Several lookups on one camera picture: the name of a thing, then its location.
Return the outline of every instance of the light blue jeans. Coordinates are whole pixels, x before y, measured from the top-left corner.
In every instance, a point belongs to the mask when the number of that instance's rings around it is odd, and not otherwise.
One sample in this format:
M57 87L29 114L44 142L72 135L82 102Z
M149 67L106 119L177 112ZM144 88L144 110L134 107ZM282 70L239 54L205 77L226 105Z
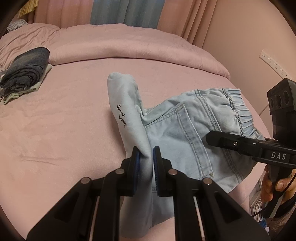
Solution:
M264 139L239 89L197 89L145 109L133 77L114 72L108 77L108 94L126 156L133 146L142 153L136 194L125 198L120 211L122 236L144 236L174 216L172 197L156 193L153 147L160 147L173 168L195 179L210 177L227 193L252 171L251 157L209 146L205 140L211 130Z

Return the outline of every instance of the metal bolt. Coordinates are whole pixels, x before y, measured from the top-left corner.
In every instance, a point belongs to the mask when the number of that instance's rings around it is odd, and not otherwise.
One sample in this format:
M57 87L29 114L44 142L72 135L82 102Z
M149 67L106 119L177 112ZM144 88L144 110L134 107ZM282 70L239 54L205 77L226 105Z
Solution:
M123 174L124 170L122 168L118 168L118 169L116 169L115 173L116 174Z
M169 169L168 173L174 176L177 175L178 171L176 169Z
M210 185L210 184L213 183L213 180L210 179L210 178L208 178L208 177L206 177L206 178L203 179L203 182L204 182L205 184L207 184L207 185Z
M88 184L90 182L90 179L88 177L84 177L81 179L82 184Z

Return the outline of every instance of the fingernail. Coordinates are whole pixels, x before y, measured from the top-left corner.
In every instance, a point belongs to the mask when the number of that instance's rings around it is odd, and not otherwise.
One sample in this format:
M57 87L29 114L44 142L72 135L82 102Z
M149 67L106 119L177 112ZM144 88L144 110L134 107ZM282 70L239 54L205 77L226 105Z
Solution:
M276 190L279 191L284 187L284 182L283 181L279 181L276 185Z

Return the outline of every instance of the wall socket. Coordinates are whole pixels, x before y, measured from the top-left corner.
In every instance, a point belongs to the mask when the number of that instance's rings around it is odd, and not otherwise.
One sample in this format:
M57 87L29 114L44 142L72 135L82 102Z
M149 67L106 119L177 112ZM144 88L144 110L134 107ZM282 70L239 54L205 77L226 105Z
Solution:
M264 50L262 50L259 58L261 58L265 63L267 63L277 74L282 78L292 79L292 76L288 74L287 71L283 69L282 66L278 64L272 57L270 57Z

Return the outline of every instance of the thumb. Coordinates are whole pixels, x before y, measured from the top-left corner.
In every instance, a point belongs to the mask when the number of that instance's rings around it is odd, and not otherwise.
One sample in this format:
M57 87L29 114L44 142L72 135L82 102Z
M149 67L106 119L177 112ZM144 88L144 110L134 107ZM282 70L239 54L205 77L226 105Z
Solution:
M283 190L285 190L287 185L290 183L291 179L292 178L284 178L284 179L279 180L276 184L276 190L279 192L282 192Z

